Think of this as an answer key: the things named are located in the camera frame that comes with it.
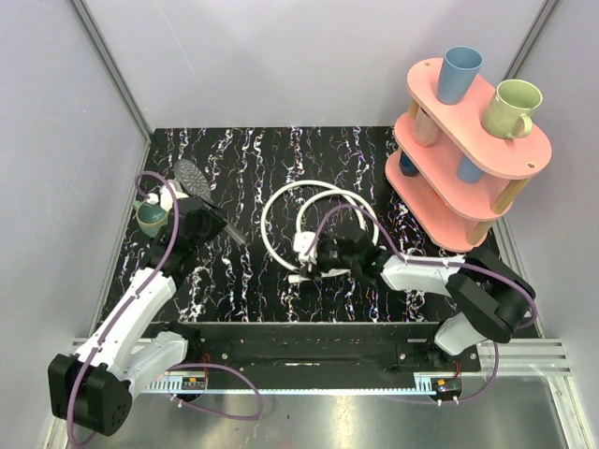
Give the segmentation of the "grey shower head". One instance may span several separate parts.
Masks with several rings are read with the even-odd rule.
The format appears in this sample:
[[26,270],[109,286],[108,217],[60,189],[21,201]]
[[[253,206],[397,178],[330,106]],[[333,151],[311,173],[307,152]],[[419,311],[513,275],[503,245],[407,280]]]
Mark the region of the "grey shower head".
[[197,196],[225,223],[224,230],[240,246],[246,246],[248,239],[226,217],[225,212],[212,201],[211,187],[202,171],[190,160],[178,160],[173,167],[176,181],[190,196]]

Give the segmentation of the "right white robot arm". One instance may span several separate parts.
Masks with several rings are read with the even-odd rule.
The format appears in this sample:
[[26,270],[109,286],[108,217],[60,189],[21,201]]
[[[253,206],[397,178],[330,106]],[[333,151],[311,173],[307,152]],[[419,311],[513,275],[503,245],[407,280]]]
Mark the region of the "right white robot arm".
[[424,350],[426,362],[436,370],[449,369],[467,348],[485,340],[510,342],[524,315],[535,311],[533,288],[485,248],[462,256],[409,256],[394,254],[364,235],[336,239],[313,232],[297,234],[293,247],[302,272],[311,277],[349,271],[374,288],[452,298],[459,313],[440,324]]

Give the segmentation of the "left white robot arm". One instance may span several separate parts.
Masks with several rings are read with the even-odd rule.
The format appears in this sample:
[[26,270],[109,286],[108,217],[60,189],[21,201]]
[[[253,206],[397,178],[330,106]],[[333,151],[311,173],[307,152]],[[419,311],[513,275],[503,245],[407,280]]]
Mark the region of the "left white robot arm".
[[129,288],[94,335],[72,355],[48,367],[51,411],[110,436],[124,423],[133,400],[168,368],[194,369],[201,333],[178,322],[161,325],[153,342],[135,347],[159,310],[195,269],[199,248],[225,228],[224,213],[197,196],[178,200],[168,224],[151,240]]

